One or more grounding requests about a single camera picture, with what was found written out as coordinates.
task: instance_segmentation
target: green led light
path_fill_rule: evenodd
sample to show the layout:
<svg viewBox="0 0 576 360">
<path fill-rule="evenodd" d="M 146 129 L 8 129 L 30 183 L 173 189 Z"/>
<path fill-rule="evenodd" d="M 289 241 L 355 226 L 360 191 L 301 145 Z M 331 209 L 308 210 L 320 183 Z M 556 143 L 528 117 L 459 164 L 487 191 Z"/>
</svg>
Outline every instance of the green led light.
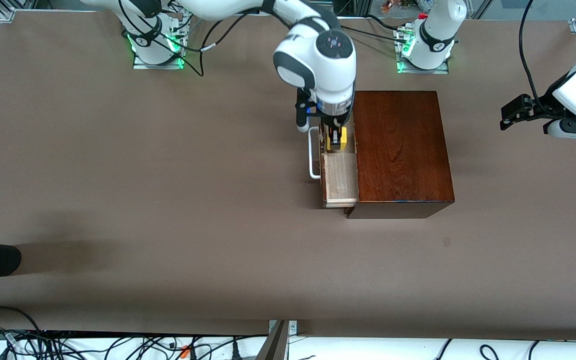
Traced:
<svg viewBox="0 0 576 360">
<path fill-rule="evenodd" d="M 179 50 L 181 49 L 181 47 L 179 47 L 179 45 L 177 45 L 176 43 L 173 43 L 171 40 L 175 41 L 175 39 L 171 39 L 168 36 L 166 36 L 166 41 L 168 43 L 168 47 L 170 48 L 170 51 L 172 51 L 173 53 L 178 53 Z"/>
<path fill-rule="evenodd" d="M 415 46 L 415 37 L 414 36 L 410 36 L 410 39 L 408 39 L 408 41 L 406 41 L 406 43 L 404 44 L 403 47 L 403 51 L 402 54 L 405 57 L 409 57 L 410 53 L 412 53 L 412 48 Z"/>
<path fill-rule="evenodd" d="M 137 50 L 135 50 L 135 44 L 133 43 L 133 39 L 131 39 L 130 36 L 128 36 L 128 43 L 130 43 L 130 48 L 132 52 L 137 54 Z"/>
</svg>

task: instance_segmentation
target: wood grain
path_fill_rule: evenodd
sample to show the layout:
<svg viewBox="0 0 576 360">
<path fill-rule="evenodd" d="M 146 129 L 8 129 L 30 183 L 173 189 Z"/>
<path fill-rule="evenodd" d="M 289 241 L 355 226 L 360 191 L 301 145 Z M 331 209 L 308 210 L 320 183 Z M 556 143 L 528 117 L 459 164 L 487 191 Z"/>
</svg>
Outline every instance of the wood grain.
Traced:
<svg viewBox="0 0 576 360">
<path fill-rule="evenodd" d="M 324 153 L 327 208 L 353 207 L 357 202 L 357 155 L 348 152 Z"/>
<path fill-rule="evenodd" d="M 357 91 L 359 202 L 454 202 L 435 91 Z"/>
<path fill-rule="evenodd" d="M 344 150 L 327 152 L 327 132 L 319 125 L 321 184 L 325 208 L 349 208 L 357 202 L 357 155 L 355 154 L 355 126 L 352 114 L 343 127 L 347 132 Z"/>
</svg>

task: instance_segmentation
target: metal mounting plate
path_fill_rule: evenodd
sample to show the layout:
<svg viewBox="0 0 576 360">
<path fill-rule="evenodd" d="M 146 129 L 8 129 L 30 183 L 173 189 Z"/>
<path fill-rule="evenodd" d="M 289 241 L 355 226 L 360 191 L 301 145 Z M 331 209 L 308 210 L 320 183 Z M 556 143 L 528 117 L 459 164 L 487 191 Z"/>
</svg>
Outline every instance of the metal mounting plate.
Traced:
<svg viewBox="0 0 576 360">
<path fill-rule="evenodd" d="M 448 60 L 444 60 L 443 63 L 432 70 L 425 70 L 423 68 L 418 68 L 414 66 L 406 56 L 403 55 L 404 51 L 408 46 L 415 41 L 412 34 L 414 34 L 414 26 L 412 23 L 407 23 L 405 26 L 400 27 L 400 30 L 393 30 L 392 34 L 395 39 L 403 39 L 407 43 L 400 43 L 394 41 L 395 44 L 395 54 L 397 56 L 397 73 L 400 74 L 433 74 L 433 75 L 446 75 L 448 74 Z"/>
<path fill-rule="evenodd" d="M 188 10 L 183 9 L 178 14 L 182 15 L 181 18 L 179 19 L 179 23 L 185 24 L 185 26 L 181 27 L 176 32 L 172 32 L 172 35 L 176 36 L 177 43 L 186 47 L 188 46 L 188 35 L 190 32 L 189 19 L 191 13 Z M 179 48 L 178 54 L 180 57 L 184 58 L 186 56 L 185 48 Z M 149 64 L 142 61 L 142 59 L 140 59 L 139 56 L 135 54 L 132 60 L 132 68 L 137 70 L 181 70 L 185 68 L 185 61 L 177 58 L 165 64 Z"/>
<path fill-rule="evenodd" d="M 268 333 L 272 332 L 276 323 L 277 323 L 277 320 L 270 320 L 270 322 L 268 324 Z M 297 320 L 289 320 L 288 321 L 288 329 L 289 329 L 288 330 L 288 336 L 289 337 L 294 337 L 295 335 L 297 335 Z"/>
</svg>

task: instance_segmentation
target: yellow object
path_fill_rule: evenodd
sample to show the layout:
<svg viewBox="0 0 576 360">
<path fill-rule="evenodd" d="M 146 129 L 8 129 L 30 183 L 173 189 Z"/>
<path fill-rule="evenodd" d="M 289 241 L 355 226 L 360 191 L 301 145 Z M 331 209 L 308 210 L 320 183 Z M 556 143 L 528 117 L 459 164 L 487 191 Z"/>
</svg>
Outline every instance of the yellow object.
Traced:
<svg viewBox="0 0 576 360">
<path fill-rule="evenodd" d="M 345 127 L 339 128 L 339 141 L 338 143 L 332 143 L 330 134 L 334 132 L 333 129 L 328 129 L 328 136 L 326 137 L 326 150 L 328 151 L 342 151 L 346 148 L 346 143 L 348 142 L 348 132 Z"/>
</svg>

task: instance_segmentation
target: black cable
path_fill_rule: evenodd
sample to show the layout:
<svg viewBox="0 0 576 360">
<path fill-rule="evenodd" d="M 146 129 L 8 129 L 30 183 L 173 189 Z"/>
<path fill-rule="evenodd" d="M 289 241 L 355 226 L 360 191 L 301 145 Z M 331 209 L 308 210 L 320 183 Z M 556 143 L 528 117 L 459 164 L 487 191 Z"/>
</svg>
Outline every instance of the black cable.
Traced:
<svg viewBox="0 0 576 360">
<path fill-rule="evenodd" d="M 118 344 L 118 342 L 121 339 L 122 339 L 122 337 L 118 338 L 112 344 L 110 344 L 110 347 L 106 351 L 102 351 L 102 353 L 105 353 L 105 355 L 103 356 L 103 360 L 108 360 L 108 355 L 110 355 L 110 350 L 112 350 L 114 347 L 123 346 L 123 344 L 126 344 L 127 342 L 132 340 L 132 339 L 128 339 L 128 340 L 122 342 L 121 344 Z"/>
<path fill-rule="evenodd" d="M 179 25 L 178 27 L 175 27 L 174 30 L 179 30 L 183 27 L 185 27 L 186 25 L 190 24 L 190 20 L 193 19 L 194 14 L 190 14 L 190 16 L 188 16 L 188 19 L 185 21 L 185 23 L 182 23 L 181 25 Z"/>
<path fill-rule="evenodd" d="M 176 11 L 176 12 L 178 12 L 179 9 L 183 9 L 183 8 L 184 8 L 184 7 L 181 6 L 180 4 L 176 3 L 175 0 L 170 0 L 170 1 L 167 3 L 167 7 L 169 7 L 169 8 L 172 7 L 172 9 L 174 9 L 174 11 Z"/>
<path fill-rule="evenodd" d="M 126 11 L 124 10 L 124 6 L 122 5 L 121 0 L 117 0 L 117 1 L 119 2 L 119 7 L 121 7 L 121 12 L 123 13 L 124 18 L 126 18 L 126 20 L 128 20 L 128 23 L 130 23 L 130 25 L 132 25 L 132 27 L 135 28 L 135 30 L 140 32 L 142 35 L 146 35 L 146 33 L 143 32 L 142 30 L 139 30 L 139 27 L 137 27 L 137 25 L 135 25 L 135 23 L 128 17 L 128 14 L 126 14 Z M 174 41 L 173 39 L 166 36 L 161 30 L 158 30 L 153 25 L 150 25 L 150 23 L 148 23 L 146 21 L 146 19 L 142 18 L 141 16 L 137 16 L 137 18 L 139 18 L 139 20 L 141 20 L 144 24 L 146 24 L 147 27 L 149 27 L 151 30 L 153 30 L 153 32 L 156 32 L 158 35 L 161 35 L 162 37 L 168 39 L 170 41 L 170 43 L 173 43 L 174 45 L 178 46 L 179 48 L 185 49 L 186 51 L 201 53 L 201 51 L 202 51 L 201 48 L 192 48 L 192 47 L 182 45 L 181 43 L 178 43 L 177 41 Z M 152 41 L 154 41 L 157 44 L 162 44 L 159 41 L 157 41 L 157 39 L 152 39 Z"/>
<path fill-rule="evenodd" d="M 144 354 L 146 353 L 146 351 L 148 351 L 149 349 L 153 349 L 156 351 L 162 351 L 158 348 L 154 348 L 155 344 L 158 344 L 160 341 L 163 340 L 163 337 L 158 338 L 157 340 L 155 340 L 155 337 L 152 337 L 150 339 L 151 344 L 149 344 L 148 346 L 144 346 L 142 348 L 142 350 L 139 351 L 139 355 L 137 356 L 137 360 L 142 360 L 142 358 L 144 357 Z M 166 356 L 166 358 L 168 358 L 168 354 L 165 353 L 164 351 L 162 351 L 162 353 L 164 353 L 164 356 Z"/>
<path fill-rule="evenodd" d="M 210 47 L 212 48 L 213 46 L 217 46 L 219 43 L 222 42 L 222 40 L 224 38 L 226 38 L 226 36 L 231 32 L 231 30 L 235 27 L 235 25 L 237 25 L 238 22 L 240 22 L 243 18 L 245 18 L 247 15 L 252 14 L 254 12 L 257 12 L 261 10 L 260 7 L 254 7 L 252 9 L 248 9 L 246 11 L 244 11 L 238 18 L 237 20 L 235 20 L 232 25 L 230 25 L 230 27 L 226 30 L 226 32 L 224 32 L 223 35 L 221 35 L 221 38 L 219 38 L 217 41 L 215 41 L 215 43 L 213 43 Z M 206 48 L 206 43 L 208 43 L 208 38 L 210 37 L 210 35 L 214 32 L 215 29 L 217 29 L 217 27 L 219 26 L 219 24 L 221 24 L 222 21 L 217 21 L 215 23 L 213 23 L 213 25 L 210 27 L 210 29 L 208 30 L 208 32 L 206 33 L 206 35 L 203 37 L 203 41 L 201 42 L 201 48 L 204 49 Z M 201 51 L 199 53 L 199 70 L 201 70 L 201 75 L 199 76 L 204 76 L 204 51 Z"/>
<path fill-rule="evenodd" d="M 403 23 L 402 25 L 399 26 L 390 26 L 388 25 L 388 23 L 385 23 L 384 21 L 382 21 L 381 18 L 378 18 L 374 14 L 367 14 L 366 16 L 364 16 L 364 18 L 375 20 L 377 23 L 379 23 L 379 25 L 389 30 L 397 30 L 398 28 L 404 27 L 406 25 L 406 23 Z"/>
<path fill-rule="evenodd" d="M 286 20 L 284 20 L 283 18 L 280 18 L 277 14 L 273 13 L 271 14 L 272 16 L 274 16 L 275 19 L 279 20 L 279 23 L 281 23 L 282 25 L 284 25 L 284 27 L 290 29 L 291 26 L 289 23 L 286 22 Z"/>
<path fill-rule="evenodd" d="M 79 360 L 85 360 L 85 358 L 82 356 L 82 354 L 85 354 L 85 353 L 105 353 L 107 351 L 110 351 L 114 347 L 121 346 L 121 345 L 125 344 L 126 342 L 128 342 L 128 341 L 124 341 L 121 344 L 118 344 L 119 341 L 126 339 L 124 337 L 122 339 L 119 339 L 118 341 L 115 341 L 114 344 L 112 344 L 112 346 L 110 348 L 108 348 L 107 350 L 76 350 L 75 348 L 66 344 L 65 341 L 67 341 L 67 339 L 64 341 L 60 341 L 59 339 L 51 339 L 51 338 L 48 338 L 45 336 L 38 335 L 37 333 L 33 333 L 33 332 L 27 332 L 27 331 L 23 331 L 23 330 L 0 329 L 0 335 L 5 335 L 6 333 L 16 334 L 19 336 L 19 338 L 24 338 L 27 341 L 26 346 L 29 345 L 32 348 L 32 353 L 30 353 L 29 351 L 27 351 L 27 353 L 20 353 L 18 351 L 14 351 L 14 349 L 11 349 L 12 353 L 14 353 L 16 355 L 21 355 L 21 356 L 29 356 L 29 355 L 34 356 L 38 360 L 48 358 L 48 355 L 54 356 L 57 354 L 56 352 L 50 353 L 50 351 L 48 351 L 48 353 L 44 353 L 44 351 L 41 349 L 41 346 L 43 343 L 46 343 L 46 344 L 48 344 L 49 342 L 51 342 L 52 344 L 56 343 L 57 345 L 59 345 L 61 347 L 65 347 L 70 351 L 70 352 L 60 351 L 60 354 L 69 356 L 71 358 L 76 358 Z M 32 343 L 32 338 L 37 340 L 37 342 L 40 346 L 39 351 L 37 350 L 37 348 L 35 348 L 34 344 Z"/>
<path fill-rule="evenodd" d="M 134 349 L 133 352 L 130 353 L 130 355 L 128 355 L 126 357 L 126 360 L 129 360 L 133 355 L 135 355 L 137 352 L 141 352 L 142 349 L 144 348 L 144 346 L 146 346 L 146 344 L 150 343 L 151 340 L 148 338 L 148 341 L 143 342 L 139 347 L 137 347 L 136 349 Z"/>
<path fill-rule="evenodd" d="M 483 344 L 482 346 L 479 347 L 479 353 L 481 354 L 482 358 L 484 358 L 485 360 L 493 360 L 492 358 L 489 358 L 488 356 L 486 356 L 486 354 L 484 353 L 484 349 L 488 349 L 488 350 L 492 351 L 492 354 L 494 355 L 494 360 L 499 360 L 499 356 L 497 356 L 497 352 L 489 344 Z"/>
<path fill-rule="evenodd" d="M 442 358 L 444 357 L 444 353 L 446 352 L 446 349 L 448 348 L 448 344 L 450 344 L 450 342 L 452 342 L 453 339 L 448 339 L 446 342 L 443 343 L 443 346 L 441 347 L 441 352 L 439 353 L 439 356 L 437 356 L 434 360 L 442 360 Z"/>
<path fill-rule="evenodd" d="M 535 88 L 535 82 L 533 81 L 533 75 L 528 68 L 528 64 L 526 63 L 526 57 L 524 55 L 524 25 L 526 23 L 526 17 L 528 16 L 528 11 L 530 10 L 531 5 L 533 4 L 534 0 L 528 0 L 528 4 L 526 4 L 526 9 L 523 10 L 523 16 L 521 17 L 521 23 L 519 25 L 519 57 L 521 58 L 521 64 L 523 66 L 523 70 L 528 77 L 528 84 L 530 84 L 530 91 L 532 92 L 532 97 L 534 98 L 535 102 L 539 106 L 539 108 L 548 115 L 556 116 L 555 112 L 552 112 L 544 105 L 542 105 L 542 101 L 539 100 L 539 95 L 537 94 L 537 89 Z"/>
<path fill-rule="evenodd" d="M 41 330 L 39 330 L 39 326 L 37 325 L 37 322 L 35 322 L 35 320 L 29 314 L 25 313 L 23 310 L 20 310 L 16 307 L 2 306 L 2 305 L 0 305 L 0 310 L 9 310 L 11 312 L 16 312 L 16 313 L 23 315 L 23 317 L 25 317 L 25 319 L 28 320 L 28 322 L 30 322 L 30 324 L 32 325 L 34 330 L 37 333 L 41 333 Z"/>
<path fill-rule="evenodd" d="M 351 30 L 352 32 L 357 32 L 357 33 L 361 33 L 361 34 L 365 34 L 365 35 L 370 35 L 371 37 L 375 37 L 375 38 L 386 39 L 386 40 L 389 40 L 389 41 L 394 41 L 394 42 L 396 42 L 396 43 L 402 43 L 402 44 L 406 43 L 406 40 L 400 39 L 400 38 L 394 38 L 394 37 L 390 37 L 390 36 L 373 34 L 372 32 L 368 32 L 368 31 L 364 31 L 364 30 L 359 30 L 359 29 L 354 29 L 354 28 L 352 28 L 352 27 L 347 27 L 347 26 L 344 26 L 344 25 L 341 25 L 341 27 L 342 27 L 343 29 L 346 29 L 346 30 Z"/>
<path fill-rule="evenodd" d="M 210 358 L 208 358 L 208 360 L 213 358 L 213 352 L 216 351 L 217 349 L 220 349 L 224 346 L 227 346 L 229 344 L 232 344 L 235 341 L 238 340 L 244 340 L 244 339 L 250 339 L 250 338 L 259 338 L 259 337 L 267 337 L 268 335 L 245 335 L 245 336 L 238 336 L 230 341 L 226 341 L 223 344 L 220 344 L 218 346 L 215 346 L 214 348 L 211 348 L 210 351 L 208 353 L 204 353 L 201 357 L 197 358 L 197 360 L 202 360 L 203 358 L 205 358 L 206 356 L 210 355 Z"/>
<path fill-rule="evenodd" d="M 530 346 L 530 350 L 528 350 L 528 360 L 533 360 L 533 350 L 535 350 L 535 346 L 539 344 L 539 341 L 540 340 L 533 342 L 532 345 Z"/>
<path fill-rule="evenodd" d="M 126 14 L 126 10 L 124 10 L 124 5 L 122 4 L 122 0 L 117 0 L 117 2 L 119 3 L 119 9 L 121 9 L 121 13 L 123 13 L 123 16 L 128 20 L 128 22 L 130 23 L 130 25 L 132 25 L 135 29 L 138 30 L 138 28 L 135 26 L 135 24 L 131 21 L 130 18 L 128 18 L 128 14 Z M 200 77 L 204 76 L 204 69 L 202 67 L 201 69 L 201 73 L 199 73 L 199 71 L 197 71 L 197 69 L 193 66 L 193 64 L 191 64 L 185 57 L 180 56 L 178 53 L 173 52 L 172 50 L 169 49 L 168 46 L 164 45 L 163 43 L 161 43 L 160 41 L 158 41 L 156 38 L 152 39 L 152 41 L 164 48 L 166 48 L 167 50 L 169 50 L 171 53 L 173 53 L 173 57 L 175 59 L 181 59 L 183 60 L 184 64 L 188 64 L 188 66 L 190 66 L 190 68 L 192 69 L 192 71 L 195 72 L 195 74 L 199 75 Z"/>
</svg>

